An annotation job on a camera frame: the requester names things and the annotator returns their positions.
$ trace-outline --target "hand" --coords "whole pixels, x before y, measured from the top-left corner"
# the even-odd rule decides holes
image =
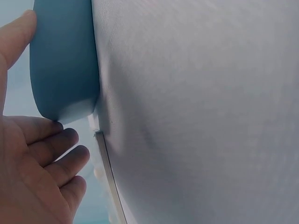
[[[73,129],[42,118],[3,116],[7,70],[31,41],[36,15],[27,11],[0,28],[0,220],[6,224],[70,224],[85,193],[75,176],[89,159]]]

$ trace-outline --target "finger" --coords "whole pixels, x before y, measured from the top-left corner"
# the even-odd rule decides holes
[[[0,57],[9,69],[29,44],[36,30],[36,14],[26,11],[21,17],[0,28]]]
[[[0,28],[0,113],[2,115],[6,88],[7,70],[15,63],[31,41],[36,30],[36,15],[26,11],[23,16]]]
[[[45,167],[77,144],[78,140],[77,132],[67,128],[57,135],[33,143],[29,146],[29,152],[42,167]]]
[[[60,160],[45,167],[60,188],[68,183],[88,162],[89,151],[85,146],[77,146]]]
[[[75,176],[68,184],[64,185],[60,192],[69,204],[73,217],[86,192],[86,182],[81,176]]]
[[[8,118],[15,122],[23,131],[27,145],[63,131],[62,124],[45,118],[24,116],[10,116]]]

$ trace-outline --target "gray fabric surface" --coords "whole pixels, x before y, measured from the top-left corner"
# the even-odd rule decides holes
[[[94,0],[129,224],[299,220],[299,2]]]

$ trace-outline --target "light blue background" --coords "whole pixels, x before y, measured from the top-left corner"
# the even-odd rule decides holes
[[[26,9],[33,7],[34,0],[1,0],[0,26],[20,16]],[[18,62],[8,71],[7,97],[5,115],[40,116],[35,105],[29,76],[29,48],[21,55]],[[80,144],[91,150],[92,159],[98,161],[99,156],[93,132],[89,128],[87,118],[68,125],[77,130]],[[77,211],[75,224],[107,224],[108,214],[104,201],[103,189],[93,174],[91,162],[79,173],[87,181],[87,191]]]

